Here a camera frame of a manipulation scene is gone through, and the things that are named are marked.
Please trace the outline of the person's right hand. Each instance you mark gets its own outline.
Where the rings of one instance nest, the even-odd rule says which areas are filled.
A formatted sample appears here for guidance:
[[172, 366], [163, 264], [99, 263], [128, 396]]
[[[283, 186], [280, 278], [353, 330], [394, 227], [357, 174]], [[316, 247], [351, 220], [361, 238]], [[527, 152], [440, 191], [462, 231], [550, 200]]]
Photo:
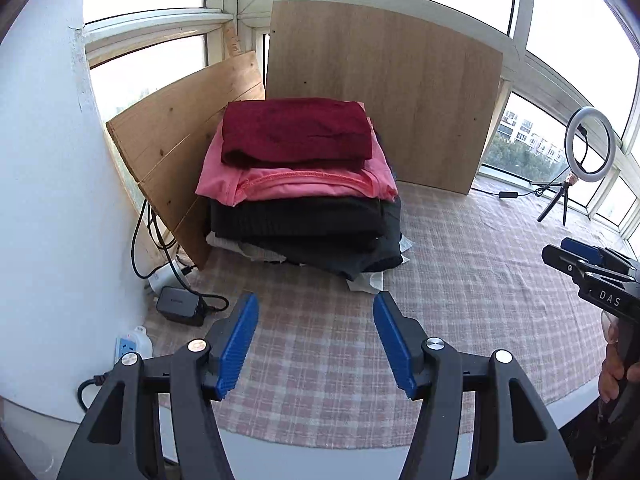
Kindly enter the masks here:
[[602, 312], [601, 322], [606, 349], [599, 376], [599, 394], [600, 399], [608, 403], [616, 400], [620, 394], [620, 381], [625, 376], [625, 367], [618, 352], [618, 318]]

